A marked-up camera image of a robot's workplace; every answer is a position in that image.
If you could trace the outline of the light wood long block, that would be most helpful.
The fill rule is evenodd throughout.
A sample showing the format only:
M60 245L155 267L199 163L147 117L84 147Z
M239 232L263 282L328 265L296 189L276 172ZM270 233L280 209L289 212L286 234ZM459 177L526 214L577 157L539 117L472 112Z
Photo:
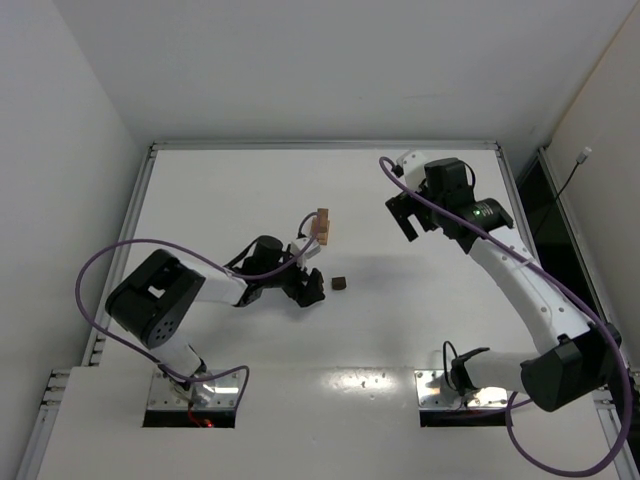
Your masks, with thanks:
M325 225L329 222L329 210L326 208L319 208L317 210L317 221L320 225Z

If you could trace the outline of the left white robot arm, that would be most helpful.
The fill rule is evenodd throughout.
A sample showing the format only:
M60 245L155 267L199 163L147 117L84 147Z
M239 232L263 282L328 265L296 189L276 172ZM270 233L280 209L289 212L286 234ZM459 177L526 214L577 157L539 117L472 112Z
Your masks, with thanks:
M168 377L188 392L208 373L204 360L178 329L191 306L209 302L244 308L278 289L299 307L325 299L322 273L306 262L320 243L300 234L289 245L262 235L230 263L212 267L182 261L158 249L125 278L106 300L106 312L169 368Z

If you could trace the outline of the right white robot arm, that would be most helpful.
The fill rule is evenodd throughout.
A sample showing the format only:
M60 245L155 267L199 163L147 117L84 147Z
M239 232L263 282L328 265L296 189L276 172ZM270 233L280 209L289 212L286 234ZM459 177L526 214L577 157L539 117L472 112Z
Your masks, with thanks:
M477 199L472 169L458 158L421 163L417 179L402 184L385 205L406 238L441 231L493 279L527 328L533 354L493 352L478 347L456 356L447 381L466 396L486 387L528 395L546 412L597 390L617 370L621 337L610 323L599 328L554 285L533 258L514 221L495 199Z

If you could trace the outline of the pale wood cube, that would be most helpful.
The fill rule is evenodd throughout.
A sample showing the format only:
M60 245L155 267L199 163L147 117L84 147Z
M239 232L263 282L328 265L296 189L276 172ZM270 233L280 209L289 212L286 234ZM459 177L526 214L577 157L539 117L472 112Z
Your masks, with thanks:
M327 221L322 227L321 227L321 235L327 236L329 234L330 231L330 221Z

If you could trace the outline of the dark wood small cube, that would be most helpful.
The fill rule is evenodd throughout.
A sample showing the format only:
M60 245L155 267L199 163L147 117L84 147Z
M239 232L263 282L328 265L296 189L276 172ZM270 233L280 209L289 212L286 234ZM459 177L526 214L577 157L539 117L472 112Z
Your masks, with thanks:
M333 277L331 279L331 289L334 291L342 291L347 288L347 279L344 276Z

